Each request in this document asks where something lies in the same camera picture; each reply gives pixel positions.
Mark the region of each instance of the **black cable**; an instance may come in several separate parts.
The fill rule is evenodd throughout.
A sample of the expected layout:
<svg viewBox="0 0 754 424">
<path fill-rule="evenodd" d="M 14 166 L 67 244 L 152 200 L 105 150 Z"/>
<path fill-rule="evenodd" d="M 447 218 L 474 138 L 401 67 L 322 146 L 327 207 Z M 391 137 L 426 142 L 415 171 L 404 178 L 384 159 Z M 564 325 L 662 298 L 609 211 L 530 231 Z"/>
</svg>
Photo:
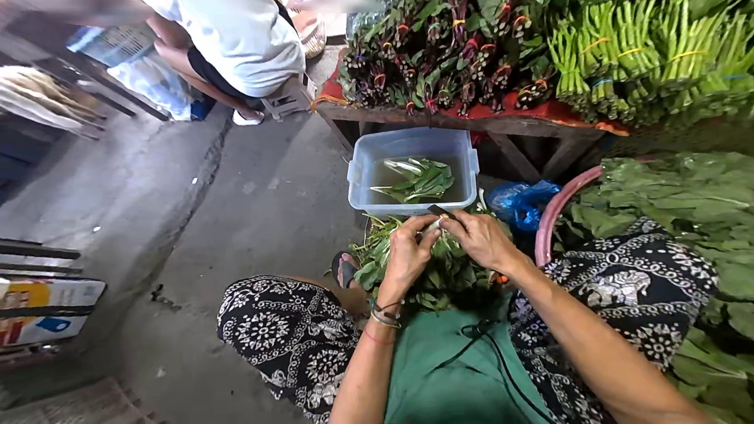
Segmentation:
<svg viewBox="0 0 754 424">
<path fill-rule="evenodd" d="M 529 400 L 529 398 L 526 397 L 526 395 L 523 394 L 521 391 L 521 388 L 516 384 L 516 382 L 513 380 L 513 377 L 510 375 L 510 370 L 508 370 L 508 364 L 505 362 L 505 358 L 503 357 L 503 353 L 500 350 L 500 347 L 498 346 L 498 343 L 495 341 L 495 339 L 492 338 L 492 336 L 489 335 L 488 331 L 492 328 L 493 325 L 500 322 L 500 320 L 494 320 L 490 321 L 489 319 L 483 319 L 482 321 L 479 321 L 479 324 L 475 325 L 466 325 L 461 329 L 461 334 L 471 339 L 471 341 L 464 346 L 463 349 L 461 349 L 460 352 L 453 355 L 450 359 L 447 361 L 444 361 L 442 364 L 437 365 L 434 369 L 443 368 L 446 365 L 452 363 L 456 359 L 460 358 L 461 355 L 463 355 L 474 343 L 477 342 L 477 340 L 481 339 L 483 336 L 487 336 L 489 341 L 492 342 L 492 345 L 495 347 L 495 354 L 497 354 L 498 358 L 500 359 L 500 362 L 503 364 L 503 368 L 505 369 L 505 374 L 507 375 L 510 382 L 513 384 L 513 387 L 518 392 L 519 396 L 523 398 L 524 401 L 526 401 L 526 404 L 529 405 L 530 408 L 532 408 L 539 416 L 544 418 L 545 421 L 547 421 L 549 424 L 557 424 L 554 422 L 550 417 L 547 416 L 546 413 L 542 412 L 541 409 L 537 408 L 532 401 Z"/>
</svg>

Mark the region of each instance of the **sandal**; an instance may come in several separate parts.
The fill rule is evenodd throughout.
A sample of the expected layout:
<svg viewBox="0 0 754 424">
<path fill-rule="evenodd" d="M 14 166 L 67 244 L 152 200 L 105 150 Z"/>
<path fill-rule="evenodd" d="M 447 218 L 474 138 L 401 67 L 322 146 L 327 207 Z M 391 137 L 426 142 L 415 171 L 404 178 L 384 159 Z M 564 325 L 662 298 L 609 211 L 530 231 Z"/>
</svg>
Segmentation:
<svg viewBox="0 0 754 424">
<path fill-rule="evenodd" d="M 350 262 L 343 261 L 343 284 L 341 284 L 340 281 L 338 281 L 338 271 L 340 270 L 340 259 L 343 257 L 345 253 L 350 254 L 349 252 L 346 252 L 345 250 L 341 250 L 338 252 L 335 257 L 333 258 L 333 265 L 330 267 L 330 270 L 333 272 L 333 279 L 335 279 L 335 283 L 343 288 L 349 288 L 351 286 L 351 281 L 354 280 L 354 275 L 356 275 L 356 271 L 359 269 Z"/>
</svg>

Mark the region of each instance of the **black shorts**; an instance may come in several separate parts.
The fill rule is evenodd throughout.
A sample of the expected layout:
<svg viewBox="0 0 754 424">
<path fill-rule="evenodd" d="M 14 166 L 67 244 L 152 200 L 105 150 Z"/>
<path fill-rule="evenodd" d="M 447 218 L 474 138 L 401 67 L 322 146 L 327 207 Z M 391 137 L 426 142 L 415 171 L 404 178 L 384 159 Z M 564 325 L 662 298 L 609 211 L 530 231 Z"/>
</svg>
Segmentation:
<svg viewBox="0 0 754 424">
<path fill-rule="evenodd" d="M 290 19 L 288 11 L 285 10 L 285 7 L 283 7 L 280 2 L 276 1 L 275 3 L 277 4 L 277 9 L 279 10 L 280 15 L 293 27 L 293 31 L 296 31 L 296 27 L 293 25 L 293 20 Z M 227 80 L 225 80 L 225 78 L 220 75 L 220 72 L 217 72 L 217 68 L 215 68 L 212 63 L 207 62 L 207 59 L 204 59 L 204 56 L 196 47 L 192 46 L 191 48 L 189 48 L 188 62 L 191 64 L 191 68 L 194 69 L 194 72 L 199 74 L 199 76 L 202 77 L 206 82 L 214 85 L 218 90 L 229 95 L 230 97 L 238 97 L 241 99 L 254 98 L 247 94 L 241 93 L 236 87 L 233 87 Z"/>
</svg>

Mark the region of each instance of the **hand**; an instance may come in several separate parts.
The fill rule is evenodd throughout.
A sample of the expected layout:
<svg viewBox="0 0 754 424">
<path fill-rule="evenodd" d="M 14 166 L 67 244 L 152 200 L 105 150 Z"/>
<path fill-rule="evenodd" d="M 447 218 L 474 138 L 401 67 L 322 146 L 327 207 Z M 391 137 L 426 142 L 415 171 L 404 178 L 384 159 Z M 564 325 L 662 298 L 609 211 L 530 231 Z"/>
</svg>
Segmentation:
<svg viewBox="0 0 754 424">
<path fill-rule="evenodd" d="M 440 230 L 426 234 L 420 244 L 416 244 L 416 234 L 439 218 L 435 215 L 411 217 L 390 234 L 390 259 L 379 289 L 380 305 L 401 301 L 411 284 L 424 271 L 431 255 L 430 249 L 440 237 Z"/>
<path fill-rule="evenodd" d="M 470 215 L 462 210 L 454 210 L 453 215 L 461 223 L 443 218 L 440 228 L 458 238 L 466 253 L 481 266 L 514 280 L 526 270 L 536 268 L 532 260 L 508 239 L 496 218 L 485 214 Z"/>
</svg>

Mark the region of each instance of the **red string bracelet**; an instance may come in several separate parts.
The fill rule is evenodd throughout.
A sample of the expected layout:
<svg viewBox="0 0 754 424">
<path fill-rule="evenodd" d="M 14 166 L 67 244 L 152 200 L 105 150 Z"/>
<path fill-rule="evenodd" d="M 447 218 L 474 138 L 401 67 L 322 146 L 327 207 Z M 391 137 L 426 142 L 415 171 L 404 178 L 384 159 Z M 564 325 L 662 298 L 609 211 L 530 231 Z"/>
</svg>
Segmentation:
<svg viewBox="0 0 754 424">
<path fill-rule="evenodd" d="M 368 333 L 368 332 L 366 331 L 366 328 L 364 328 L 364 334 L 365 334 L 365 335 L 366 335 L 367 337 L 369 337 L 370 339 L 372 339 L 372 340 L 373 340 L 374 342 L 376 342 L 376 343 L 379 343 L 379 344 L 381 344 L 381 345 L 391 345 L 391 344 L 395 343 L 395 340 L 392 340 L 392 341 L 390 341 L 390 342 L 386 342 L 386 341 L 384 341 L 384 340 L 377 340 L 376 338 L 372 337 L 372 335 L 371 335 L 371 334 L 369 334 L 369 333 Z"/>
</svg>

